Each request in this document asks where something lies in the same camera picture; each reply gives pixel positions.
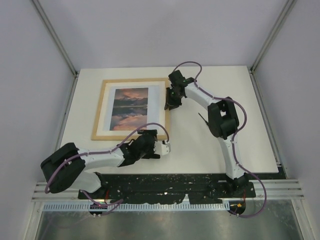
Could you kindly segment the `red handled screwdriver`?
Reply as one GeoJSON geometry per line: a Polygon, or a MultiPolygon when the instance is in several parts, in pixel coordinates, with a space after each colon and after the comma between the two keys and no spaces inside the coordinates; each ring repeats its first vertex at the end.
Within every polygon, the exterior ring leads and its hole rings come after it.
{"type": "Polygon", "coordinates": [[[201,119],[205,122],[205,124],[209,127],[208,121],[198,112],[198,115],[201,117],[201,119]]]}

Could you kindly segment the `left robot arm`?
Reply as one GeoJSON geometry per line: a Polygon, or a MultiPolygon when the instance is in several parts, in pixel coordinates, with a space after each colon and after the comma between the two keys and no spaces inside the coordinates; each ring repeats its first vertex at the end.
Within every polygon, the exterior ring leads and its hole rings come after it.
{"type": "Polygon", "coordinates": [[[45,193],[57,194],[68,188],[84,190],[96,199],[107,193],[106,181],[88,170],[102,167],[125,167],[140,159],[159,159],[170,152],[166,141],[158,141],[157,130],[139,130],[138,138],[115,147],[97,150],[78,148],[67,143],[41,164],[47,185],[45,193]]]}

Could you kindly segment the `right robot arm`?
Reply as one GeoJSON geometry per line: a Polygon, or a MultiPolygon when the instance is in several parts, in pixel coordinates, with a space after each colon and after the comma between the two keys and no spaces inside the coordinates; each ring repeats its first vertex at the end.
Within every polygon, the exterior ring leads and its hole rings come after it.
{"type": "Polygon", "coordinates": [[[169,76],[170,86],[166,88],[165,110],[182,105],[182,98],[190,98],[207,110],[206,124],[210,133],[219,141],[226,175],[226,191],[231,197],[238,197],[249,184],[245,170],[237,159],[237,138],[239,118],[232,98],[216,97],[201,88],[197,81],[185,78],[179,70],[169,76]]]}

